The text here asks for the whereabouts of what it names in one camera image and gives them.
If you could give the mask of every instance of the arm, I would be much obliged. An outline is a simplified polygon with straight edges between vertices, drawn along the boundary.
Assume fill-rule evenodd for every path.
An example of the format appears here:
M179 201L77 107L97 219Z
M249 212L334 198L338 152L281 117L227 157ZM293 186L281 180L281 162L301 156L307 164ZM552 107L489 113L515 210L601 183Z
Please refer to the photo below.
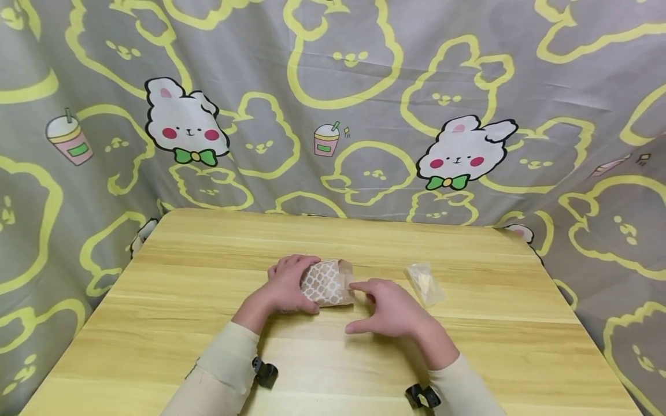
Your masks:
M268 282L242 303L196 361L162 416L237 416L254 382L252 360L268 316L276 310L319 308L300 291L303 271L318 258L291 256L268 271Z
M446 330L398 284L370 279L350 288L368 294L372 316L349 323L347 333L374 332L412 338L429 369L431 387L442 400L436 416L504 416L504 410L468 365Z
M427 319L414 340L428 366L430 387L442 400L435 416L506 414L439 322Z

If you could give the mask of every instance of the black clasp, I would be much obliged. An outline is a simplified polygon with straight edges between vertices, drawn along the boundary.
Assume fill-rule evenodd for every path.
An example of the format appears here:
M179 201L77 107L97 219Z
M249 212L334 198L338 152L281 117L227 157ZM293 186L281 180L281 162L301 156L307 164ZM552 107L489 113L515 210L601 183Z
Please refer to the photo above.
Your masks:
M423 406L434 409L442 404L442 400L440 400L432 387L427 386L423 389L418 383L405 390L405 395L407 396L407 400L409 400L412 409L419 409Z
M278 368L273 364L267 364L261 361L261 358L255 357L252 360L252 368L254 368L254 376L257 384L267 389L272 389L275 380L278 379Z

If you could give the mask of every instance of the gray backdrop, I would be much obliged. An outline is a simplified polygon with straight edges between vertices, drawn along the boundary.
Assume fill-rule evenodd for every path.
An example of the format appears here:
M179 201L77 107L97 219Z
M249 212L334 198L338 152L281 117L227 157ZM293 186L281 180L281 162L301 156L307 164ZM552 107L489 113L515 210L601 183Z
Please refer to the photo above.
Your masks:
M0 17L0 414L151 218L191 206L509 227L666 413L658 0L0 0ZM483 127L508 119L492 168ZM439 175L417 169L449 120Z

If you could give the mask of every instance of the cartoon cup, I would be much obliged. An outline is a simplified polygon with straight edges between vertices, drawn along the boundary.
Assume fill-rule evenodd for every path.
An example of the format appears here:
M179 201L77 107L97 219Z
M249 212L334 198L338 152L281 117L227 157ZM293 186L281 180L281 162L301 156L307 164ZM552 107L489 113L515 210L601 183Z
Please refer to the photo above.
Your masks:
M339 121L335 124L324 124L314 132L314 153L317 156L333 156L340 140Z
M79 121L65 109L65 115L54 118L46 126L46 138L75 166L93 157L93 149L83 135Z

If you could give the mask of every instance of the light wood grain surface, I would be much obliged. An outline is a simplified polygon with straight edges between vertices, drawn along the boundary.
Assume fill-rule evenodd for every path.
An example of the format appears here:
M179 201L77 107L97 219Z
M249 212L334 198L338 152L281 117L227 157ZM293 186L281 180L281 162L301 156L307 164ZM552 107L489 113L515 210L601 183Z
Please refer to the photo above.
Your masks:
M491 228L213 210L167 214L46 378L23 416L157 416L213 336L287 254L344 258L357 280L429 262L430 309L508 415L639 415L538 257ZM344 326L362 302L270 320L260 352L280 376L247 415L411 415L425 383L413 345Z

